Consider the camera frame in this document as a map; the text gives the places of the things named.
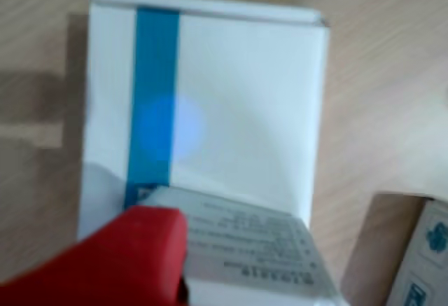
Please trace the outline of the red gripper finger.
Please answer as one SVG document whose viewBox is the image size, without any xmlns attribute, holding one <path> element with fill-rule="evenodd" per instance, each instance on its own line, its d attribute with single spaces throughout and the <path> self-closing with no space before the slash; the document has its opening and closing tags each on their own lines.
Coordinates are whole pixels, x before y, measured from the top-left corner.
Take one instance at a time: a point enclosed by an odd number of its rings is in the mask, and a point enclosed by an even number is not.
<svg viewBox="0 0 448 306">
<path fill-rule="evenodd" d="M 1 285 L 2 305 L 187 305 L 188 223 L 134 206 L 40 267 Z"/>
</svg>

